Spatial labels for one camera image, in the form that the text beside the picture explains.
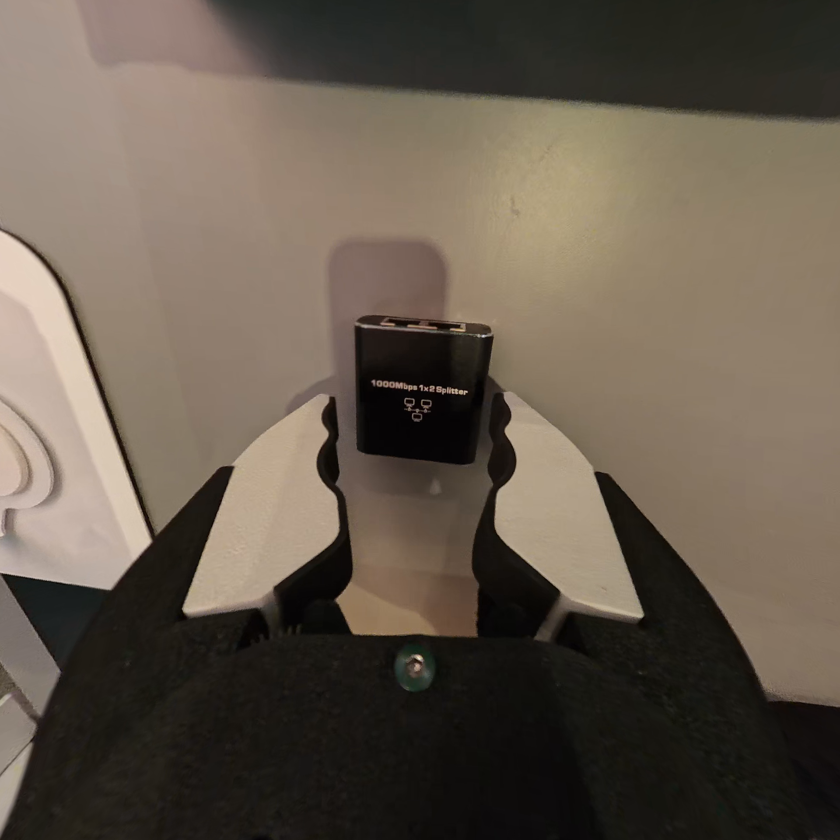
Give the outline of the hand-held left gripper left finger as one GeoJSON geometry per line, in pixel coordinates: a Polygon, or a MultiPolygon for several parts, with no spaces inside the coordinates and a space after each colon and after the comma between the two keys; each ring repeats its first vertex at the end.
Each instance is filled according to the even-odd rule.
{"type": "Polygon", "coordinates": [[[353,556],[338,486],[338,414],[315,395],[236,458],[183,603],[187,617],[272,607],[302,622],[348,587],[353,556]]]}

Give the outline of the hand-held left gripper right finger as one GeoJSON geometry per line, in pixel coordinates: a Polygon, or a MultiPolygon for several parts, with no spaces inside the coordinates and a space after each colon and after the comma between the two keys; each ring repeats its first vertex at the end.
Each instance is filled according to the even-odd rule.
{"type": "Polygon", "coordinates": [[[472,548],[477,625],[644,617],[595,470],[510,391],[492,398],[490,489],[472,548]]]}

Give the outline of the black ethernet splitter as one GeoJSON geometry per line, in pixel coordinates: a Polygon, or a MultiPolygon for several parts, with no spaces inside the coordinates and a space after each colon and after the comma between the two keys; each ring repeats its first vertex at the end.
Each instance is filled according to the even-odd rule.
{"type": "Polygon", "coordinates": [[[353,326],[356,445],[365,455],[476,458],[494,334],[480,322],[363,316],[353,326]]]}

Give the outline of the white stand base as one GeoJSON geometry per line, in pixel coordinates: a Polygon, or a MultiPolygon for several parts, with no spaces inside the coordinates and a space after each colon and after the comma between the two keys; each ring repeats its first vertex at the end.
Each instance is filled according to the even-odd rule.
{"type": "Polygon", "coordinates": [[[2,572],[112,588],[152,540],[71,300],[1,233],[2,572]]]}

